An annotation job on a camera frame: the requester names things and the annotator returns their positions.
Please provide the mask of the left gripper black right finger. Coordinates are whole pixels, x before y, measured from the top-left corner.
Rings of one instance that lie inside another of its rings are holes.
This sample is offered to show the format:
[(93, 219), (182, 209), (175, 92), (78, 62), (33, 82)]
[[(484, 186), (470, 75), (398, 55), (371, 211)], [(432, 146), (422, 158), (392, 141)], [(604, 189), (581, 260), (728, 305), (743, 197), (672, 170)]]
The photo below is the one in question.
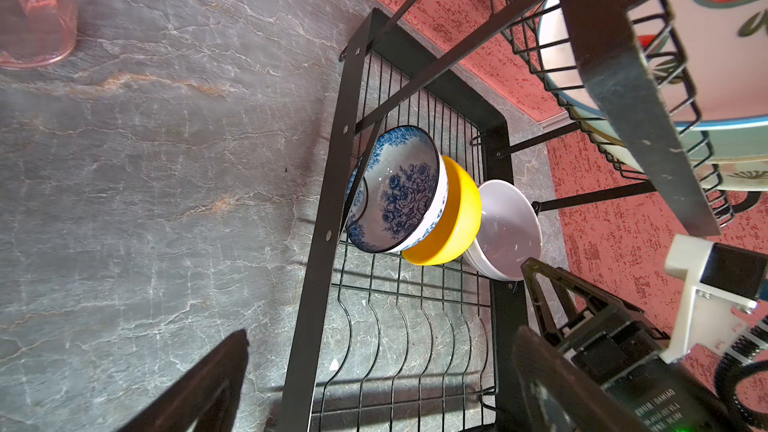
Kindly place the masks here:
[(533, 431), (648, 429), (527, 326), (515, 334), (512, 362)]

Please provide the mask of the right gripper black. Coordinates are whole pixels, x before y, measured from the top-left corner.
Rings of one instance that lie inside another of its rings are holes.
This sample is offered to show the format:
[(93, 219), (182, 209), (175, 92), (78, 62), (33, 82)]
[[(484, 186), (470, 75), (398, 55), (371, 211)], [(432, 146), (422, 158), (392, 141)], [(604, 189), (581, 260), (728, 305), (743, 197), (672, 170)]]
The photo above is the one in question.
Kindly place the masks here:
[(679, 363), (661, 358), (669, 335), (642, 310), (561, 268), (528, 258), (522, 273), (542, 337), (572, 348), (572, 363), (651, 431), (743, 431)]

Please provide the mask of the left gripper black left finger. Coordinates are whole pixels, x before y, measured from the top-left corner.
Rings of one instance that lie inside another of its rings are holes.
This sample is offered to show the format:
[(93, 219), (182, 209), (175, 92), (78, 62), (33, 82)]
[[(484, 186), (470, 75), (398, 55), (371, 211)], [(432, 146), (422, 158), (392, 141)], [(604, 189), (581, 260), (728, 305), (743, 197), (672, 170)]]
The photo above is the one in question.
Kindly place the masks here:
[(228, 335), (123, 431), (231, 431), (249, 361), (245, 330)]

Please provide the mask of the lavender white bowl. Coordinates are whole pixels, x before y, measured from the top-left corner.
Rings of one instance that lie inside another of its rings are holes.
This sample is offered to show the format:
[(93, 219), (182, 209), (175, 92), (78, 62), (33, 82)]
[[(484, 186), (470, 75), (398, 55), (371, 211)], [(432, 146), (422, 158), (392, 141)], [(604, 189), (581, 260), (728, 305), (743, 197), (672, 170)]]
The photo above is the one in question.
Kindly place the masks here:
[(463, 258), (481, 275), (502, 282), (523, 279), (522, 264), (541, 258), (542, 231), (525, 195), (509, 182), (493, 179), (479, 187), (481, 227)]

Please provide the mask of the pink drinking glass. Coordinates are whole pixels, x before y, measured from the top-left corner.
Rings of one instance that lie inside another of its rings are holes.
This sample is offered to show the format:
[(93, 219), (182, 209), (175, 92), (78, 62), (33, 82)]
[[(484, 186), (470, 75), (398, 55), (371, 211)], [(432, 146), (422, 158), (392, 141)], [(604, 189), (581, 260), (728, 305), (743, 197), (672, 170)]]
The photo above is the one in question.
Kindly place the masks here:
[(75, 48), (78, 0), (1, 0), (1, 66), (32, 69)]

